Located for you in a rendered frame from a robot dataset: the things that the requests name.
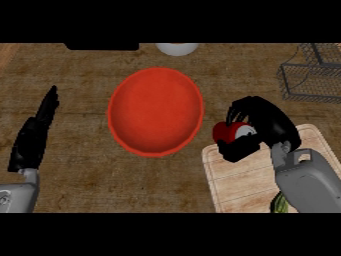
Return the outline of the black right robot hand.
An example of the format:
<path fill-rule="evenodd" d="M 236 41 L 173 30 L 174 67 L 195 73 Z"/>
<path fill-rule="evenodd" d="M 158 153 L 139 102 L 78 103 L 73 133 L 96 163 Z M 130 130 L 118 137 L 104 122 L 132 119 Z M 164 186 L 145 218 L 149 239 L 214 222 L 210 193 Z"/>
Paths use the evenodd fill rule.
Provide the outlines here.
<path fill-rule="evenodd" d="M 214 141 L 219 153 L 229 162 L 238 162 L 260 149 L 265 143 L 275 150 L 273 159 L 282 159 L 301 144 L 298 131 L 282 110 L 262 97 L 247 96 L 232 102 L 226 125 L 234 122 L 248 123 L 256 134 L 239 137 L 234 142 Z"/>

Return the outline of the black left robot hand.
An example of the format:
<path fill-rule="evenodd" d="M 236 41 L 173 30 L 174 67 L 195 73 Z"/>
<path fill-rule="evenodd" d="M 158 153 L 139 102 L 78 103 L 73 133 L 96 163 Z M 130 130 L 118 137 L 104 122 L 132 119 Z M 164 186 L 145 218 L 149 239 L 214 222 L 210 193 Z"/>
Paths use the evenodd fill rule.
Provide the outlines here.
<path fill-rule="evenodd" d="M 8 165 L 9 172 L 18 172 L 25 168 L 39 168 L 46 150 L 49 128 L 58 106 L 58 87 L 52 86 L 43 98 L 36 116 L 27 119 L 18 132 L 11 151 Z"/>

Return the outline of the red can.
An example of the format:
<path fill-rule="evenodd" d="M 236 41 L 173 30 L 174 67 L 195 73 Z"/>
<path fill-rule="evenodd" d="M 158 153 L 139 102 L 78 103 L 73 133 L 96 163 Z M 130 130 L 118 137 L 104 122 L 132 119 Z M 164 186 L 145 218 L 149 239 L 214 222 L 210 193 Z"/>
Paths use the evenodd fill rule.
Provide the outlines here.
<path fill-rule="evenodd" d="M 214 141 L 225 141 L 226 143 L 234 142 L 239 137 L 254 135 L 256 129 L 245 122 L 234 122 L 226 125 L 225 122 L 219 122 L 213 127 L 213 139 Z"/>

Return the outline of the pale wooden cutting board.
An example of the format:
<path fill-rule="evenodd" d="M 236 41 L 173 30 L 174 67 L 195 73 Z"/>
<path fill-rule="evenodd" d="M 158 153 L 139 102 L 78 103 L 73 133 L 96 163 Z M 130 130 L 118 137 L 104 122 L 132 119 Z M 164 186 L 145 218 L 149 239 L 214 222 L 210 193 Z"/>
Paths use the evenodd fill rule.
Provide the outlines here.
<path fill-rule="evenodd" d="M 301 148 L 310 148 L 322 154 L 341 180 L 341 163 L 319 129 L 312 124 L 301 124 L 297 130 Z M 213 144 L 202 149 L 202 164 L 216 212 L 269 213 L 279 189 L 267 145 L 262 143 L 254 154 L 231 163 Z"/>

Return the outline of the red oval plate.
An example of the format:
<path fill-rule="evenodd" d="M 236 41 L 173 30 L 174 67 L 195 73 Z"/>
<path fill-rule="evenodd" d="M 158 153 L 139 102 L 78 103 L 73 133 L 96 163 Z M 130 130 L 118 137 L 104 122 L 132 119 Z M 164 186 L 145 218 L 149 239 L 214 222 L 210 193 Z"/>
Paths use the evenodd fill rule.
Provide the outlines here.
<path fill-rule="evenodd" d="M 176 69 L 139 70 L 112 92 L 107 110 L 111 135 L 121 147 L 142 157 L 176 153 L 195 138 L 202 116 L 200 88 Z"/>

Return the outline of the green vegetable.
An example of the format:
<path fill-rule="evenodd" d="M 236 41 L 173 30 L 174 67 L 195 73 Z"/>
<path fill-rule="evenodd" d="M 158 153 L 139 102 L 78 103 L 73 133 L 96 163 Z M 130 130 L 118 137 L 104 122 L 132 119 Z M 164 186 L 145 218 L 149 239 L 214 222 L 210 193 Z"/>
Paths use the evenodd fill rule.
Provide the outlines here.
<path fill-rule="evenodd" d="M 278 193 L 272 203 L 270 203 L 272 213 L 287 213 L 288 212 L 288 202 L 282 193 Z"/>

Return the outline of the white round bowl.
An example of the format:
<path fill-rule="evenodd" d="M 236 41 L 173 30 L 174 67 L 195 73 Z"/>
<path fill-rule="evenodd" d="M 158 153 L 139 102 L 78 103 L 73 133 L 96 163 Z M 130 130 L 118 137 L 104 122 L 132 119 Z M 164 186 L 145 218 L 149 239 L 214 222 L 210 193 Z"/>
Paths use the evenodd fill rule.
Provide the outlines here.
<path fill-rule="evenodd" d="M 186 56 L 197 48 L 198 43 L 157 43 L 158 50 L 169 56 Z"/>

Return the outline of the black appliance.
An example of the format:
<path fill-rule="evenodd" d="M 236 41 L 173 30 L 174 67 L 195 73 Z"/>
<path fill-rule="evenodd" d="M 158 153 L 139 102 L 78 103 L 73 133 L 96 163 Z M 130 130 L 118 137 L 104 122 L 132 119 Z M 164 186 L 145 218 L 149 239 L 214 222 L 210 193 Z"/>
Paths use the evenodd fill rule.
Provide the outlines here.
<path fill-rule="evenodd" d="M 70 50 L 136 51 L 139 43 L 64 43 Z"/>

